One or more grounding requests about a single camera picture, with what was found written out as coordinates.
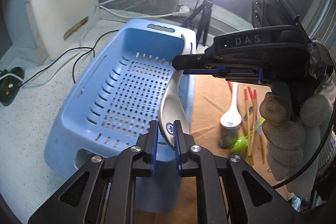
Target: round logo sticker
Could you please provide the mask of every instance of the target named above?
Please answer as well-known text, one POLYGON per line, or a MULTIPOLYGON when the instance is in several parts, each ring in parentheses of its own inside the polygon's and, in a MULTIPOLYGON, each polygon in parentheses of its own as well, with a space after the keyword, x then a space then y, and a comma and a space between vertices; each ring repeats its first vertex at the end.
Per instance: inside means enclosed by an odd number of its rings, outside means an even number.
POLYGON ((174 126, 171 122, 166 123, 166 129, 170 135, 174 135, 174 126))

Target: person's hand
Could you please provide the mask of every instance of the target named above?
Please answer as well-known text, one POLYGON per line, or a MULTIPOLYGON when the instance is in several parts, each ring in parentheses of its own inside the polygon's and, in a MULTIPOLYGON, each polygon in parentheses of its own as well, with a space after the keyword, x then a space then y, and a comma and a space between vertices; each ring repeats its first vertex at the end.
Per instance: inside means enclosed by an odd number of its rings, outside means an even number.
MULTIPOLYGON (((332 104, 323 95, 314 94, 301 107, 300 116, 290 119, 291 107, 281 97, 268 92, 260 105, 260 115, 265 119, 263 133, 268 140, 267 162, 276 180, 283 180, 292 166, 303 160, 306 132, 303 125, 319 127, 321 139, 327 129, 332 104)), ((334 156, 335 135, 330 132, 323 147, 318 170, 324 170, 334 156)))

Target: perforated basket bottom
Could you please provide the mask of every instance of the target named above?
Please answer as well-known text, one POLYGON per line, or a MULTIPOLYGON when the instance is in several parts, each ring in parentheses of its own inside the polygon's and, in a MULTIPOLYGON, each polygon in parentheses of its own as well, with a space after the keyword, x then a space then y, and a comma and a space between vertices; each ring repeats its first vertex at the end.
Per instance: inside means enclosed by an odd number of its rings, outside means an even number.
POLYGON ((119 69, 109 74, 112 81, 105 82, 113 89, 109 92, 102 87, 103 93, 99 94, 107 107, 95 102, 100 107, 99 113, 90 108, 94 119, 87 117, 100 127, 95 140, 118 150, 133 145, 139 135, 148 132, 150 121, 157 120, 158 107, 172 73, 170 62, 158 57, 145 58, 145 54, 140 56, 137 53, 133 61, 125 57, 120 60, 119 69), (115 73, 119 75, 118 80, 111 76, 115 73))

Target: blue plastic basket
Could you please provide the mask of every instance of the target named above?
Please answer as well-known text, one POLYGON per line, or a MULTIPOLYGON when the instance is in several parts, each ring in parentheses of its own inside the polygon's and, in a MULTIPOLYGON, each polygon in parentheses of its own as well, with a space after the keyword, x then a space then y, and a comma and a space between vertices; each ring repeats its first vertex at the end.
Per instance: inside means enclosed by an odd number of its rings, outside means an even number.
MULTIPOLYGON (((135 144, 158 117, 171 60, 182 53, 185 32, 192 31, 140 19, 125 24, 66 98, 44 150, 47 165, 69 178, 93 155, 115 156, 135 144), (154 25, 168 31, 150 28, 154 25)), ((193 77, 183 75, 179 96, 189 123, 193 92, 193 77)), ((180 178, 174 151, 161 134, 158 142, 154 176, 137 178, 136 208, 164 213, 174 207, 180 178)))

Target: silver bolt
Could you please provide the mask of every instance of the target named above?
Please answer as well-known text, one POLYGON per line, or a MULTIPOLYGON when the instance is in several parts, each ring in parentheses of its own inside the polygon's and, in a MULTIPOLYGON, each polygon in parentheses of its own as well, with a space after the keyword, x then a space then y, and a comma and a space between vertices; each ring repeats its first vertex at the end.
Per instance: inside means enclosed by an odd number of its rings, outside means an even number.
POLYGON ((141 151, 141 147, 138 146, 138 145, 133 145, 133 146, 131 147, 131 150, 132 150, 133 152, 140 152, 140 151, 141 151))
POLYGON ((232 162, 240 162, 241 158, 238 155, 231 155, 230 160, 232 162))
POLYGON ((91 161, 93 162, 93 163, 99 163, 99 162, 101 162, 102 161, 102 158, 101 158, 101 156, 93 156, 92 158, 91 158, 91 161))
POLYGON ((199 152, 201 150, 201 147, 199 145, 193 145, 190 147, 192 152, 199 152))

